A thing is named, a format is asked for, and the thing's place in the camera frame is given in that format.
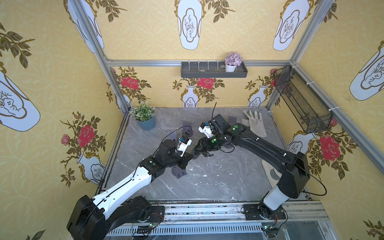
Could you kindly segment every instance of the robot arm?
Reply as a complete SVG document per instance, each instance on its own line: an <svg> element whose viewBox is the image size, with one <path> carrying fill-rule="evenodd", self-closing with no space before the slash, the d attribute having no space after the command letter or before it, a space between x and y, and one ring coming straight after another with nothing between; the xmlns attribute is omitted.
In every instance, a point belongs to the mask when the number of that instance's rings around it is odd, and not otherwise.
<svg viewBox="0 0 384 240"><path fill-rule="evenodd" d="M263 219L270 219L275 210L289 198L298 198L310 176L306 156L293 154L258 137L241 123L230 126L219 114L207 123L203 123L206 137L199 140L194 148L194 159L199 154L211 156L209 151L217 151L226 143L231 143L253 152L271 164L282 174L277 185L268 192L259 204L259 214Z"/></svg>
<svg viewBox="0 0 384 240"><path fill-rule="evenodd" d="M75 240L102 240L108 232L129 221L146 221L151 204L142 196L121 205L142 187L162 175L167 167L185 169L192 155L185 152L191 140L164 140L158 151L143 159L135 171L108 190L90 199L80 198L72 212L67 229Z"/></svg>

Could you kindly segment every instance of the blue flower pot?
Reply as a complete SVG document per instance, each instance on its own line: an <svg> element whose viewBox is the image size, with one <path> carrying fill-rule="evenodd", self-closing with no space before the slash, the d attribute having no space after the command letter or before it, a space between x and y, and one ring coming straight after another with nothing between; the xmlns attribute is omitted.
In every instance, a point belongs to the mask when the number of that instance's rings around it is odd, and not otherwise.
<svg viewBox="0 0 384 240"><path fill-rule="evenodd" d="M139 120L137 120L137 123L139 124L139 126L143 129L143 130L151 130L152 128L155 127L156 125L156 118L155 118L155 115L153 115L153 117L151 119L149 119L148 121L145 121L145 122L141 122Z"/></svg>

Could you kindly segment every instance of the purple flowers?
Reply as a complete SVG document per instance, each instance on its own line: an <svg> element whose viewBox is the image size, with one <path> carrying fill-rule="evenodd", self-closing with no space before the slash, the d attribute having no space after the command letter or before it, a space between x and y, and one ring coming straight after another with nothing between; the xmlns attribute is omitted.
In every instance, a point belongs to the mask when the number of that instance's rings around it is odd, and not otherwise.
<svg viewBox="0 0 384 240"><path fill-rule="evenodd" d="M232 52L228 54L228 56L225 58L225 65L240 66L242 59L243 58L239 54L237 54L237 52Z"/></svg>

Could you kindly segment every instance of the metal vent grate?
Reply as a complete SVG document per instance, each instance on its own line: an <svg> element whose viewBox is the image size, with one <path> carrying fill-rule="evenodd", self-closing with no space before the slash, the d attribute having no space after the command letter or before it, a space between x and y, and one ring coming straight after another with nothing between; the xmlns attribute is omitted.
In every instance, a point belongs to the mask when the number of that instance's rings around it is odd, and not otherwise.
<svg viewBox="0 0 384 240"><path fill-rule="evenodd" d="M332 113L294 69L278 69L274 78L277 91L305 133L328 129Z"/></svg>
<svg viewBox="0 0 384 240"><path fill-rule="evenodd" d="M261 223L206 223L159 225L152 230L151 235L191 235L212 233L261 233ZM137 225L123 225L107 234L113 236L132 236L137 231Z"/></svg>

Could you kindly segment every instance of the yellow wallpaper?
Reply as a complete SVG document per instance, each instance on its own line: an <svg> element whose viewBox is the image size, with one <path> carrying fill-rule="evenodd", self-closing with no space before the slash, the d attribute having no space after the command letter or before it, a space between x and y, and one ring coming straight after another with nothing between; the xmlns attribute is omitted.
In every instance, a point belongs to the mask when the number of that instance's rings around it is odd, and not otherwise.
<svg viewBox="0 0 384 240"><path fill-rule="evenodd" d="M183 107L193 85L198 107L265 106L272 93L273 72L281 67L248 67L246 78L182 79L180 67L115 67L123 94L134 106L146 100L155 107Z"/></svg>
<svg viewBox="0 0 384 240"><path fill-rule="evenodd" d="M273 117L280 127L284 140L289 144L294 136L302 133L302 129L282 99L280 106L281 108L273 107ZM336 133L334 138L337 138L340 136L339 133L343 132L343 129L334 121L333 124L336 125L331 128L330 132ZM314 195L312 197L321 200L341 240L350 240L350 238L353 240L369 239L366 231L370 232L374 227L367 227L363 221L368 223L371 221L373 225L377 225L378 221L383 221L384 176L359 147L353 148L352 138L345 132L341 138L344 140L345 137L348 137L348 141L344 141L344 143L349 147L351 145L348 143L351 142L352 148L350 150L352 154L349 151L345 151L346 153L343 154L341 147L338 147L335 152L343 155L343 159L340 161L334 159L332 161L333 158L325 153L325 158L330 159L330 166L328 167L327 163L322 163L324 157L315 157L314 159L318 161L318 164L314 166L310 157L313 156L311 152L318 151L323 155L322 143L324 143L324 150L335 144L332 142L327 145L328 142L322 140L325 134L327 133L323 132L322 137L317 136L309 142L309 151L306 156L312 170L314 170L313 167L316 169L321 168L320 174L317 171L316 177L321 179L328 193L323 197ZM346 164L348 171L343 171L345 173L343 179L340 179L337 169L333 169L332 164L334 162L344 162ZM323 187L313 178L309 180L307 186L310 192L324 193Z"/></svg>
<svg viewBox="0 0 384 240"><path fill-rule="evenodd" d="M384 36L380 20L383 19L384 3L373 0L337 0L335 3L337 5L331 9L335 15L329 14L331 18L327 17L326 23L320 25L299 64L383 150L382 93L359 101L352 95L350 85L382 44ZM377 75L371 80L380 79L380 69L376 69ZM283 100L280 106L273 108L273 116L286 142L291 142L302 129ZM309 142L306 154L312 173L321 178L328 190L326 196L318 198L341 240L371 239L374 235L383 238L384 175L355 146L337 121L333 120L331 125L330 130ZM313 179L308 187L314 193L324 192Z"/></svg>
<svg viewBox="0 0 384 240"><path fill-rule="evenodd" d="M299 16L300 21L304 20L299 30L287 29L290 32L288 37L294 34L293 41L287 49L278 51L273 49L273 42L280 13L283 12L284 5L289 3L291 7L302 6L299 7L303 8L302 13L306 13L311 8L310 5L314 5L314 0L296 0L294 3L291 0L220 0L216 1L218 7L214 8L211 7L214 5L212 1L205 0L204 3L206 13L202 18L199 38L193 40L199 39L198 46L196 49L195 46L191 47L194 50L188 50L183 48L178 36L175 1L116 0L114 3L118 6L112 7L112 1L108 0L104 1L103 7L103 1L96 0L93 8L98 12L97 21L103 37L104 52L109 59L114 60L218 60L224 59L231 51L237 51L248 60L290 59L312 15L305 20L305 14ZM182 0L180 6L177 4L181 18L181 8L185 2L187 0ZM189 2L189 7L200 4L197 0ZM286 7L288 10L283 16L284 20L290 16L288 12L293 11L291 7ZM221 17L217 17L217 22L214 22L215 16L220 14ZM297 18L292 24L299 25Z"/></svg>
<svg viewBox="0 0 384 240"><path fill-rule="evenodd" d="M93 195L96 189L95 184L83 180L79 167L85 158L76 163L78 154L85 151L89 159L83 163L91 161L94 152L89 148L93 149L95 139L96 155L106 163L122 114L105 98L106 77L69 20L62 1L1 1L0 23L1 46L4 47L5 38L11 45L9 51L0 47L1 70L6 69L6 76L40 113L37 124L27 131L0 125L0 239L26 239L28 235L32 238L39 231L37 236L43 233L42 240L69 239L66 224L74 204L85 194ZM23 45L26 40L29 48ZM16 48L18 55L13 57ZM23 67L26 61L20 55L26 56L27 68ZM4 100L11 99L12 94L4 96L1 95L0 103L12 102ZM14 100L12 103L16 106L16 98ZM78 137L73 128L68 129L68 125L60 122L73 124L76 118L72 112L79 118L77 111L90 122L80 125L80 131L76 130L80 132ZM0 113L4 113L1 104ZM9 124L4 119L1 118L3 124ZM67 153L72 148L70 139L80 152L75 149L74 153ZM85 150L81 145L88 141L91 142ZM60 162L70 156L74 158L65 169L65 162Z"/></svg>
<svg viewBox="0 0 384 240"><path fill-rule="evenodd" d="M384 2L337 0L337 4L339 20L332 18L319 27L300 65L384 151L384 94L359 101L350 92L353 79L384 40Z"/></svg>

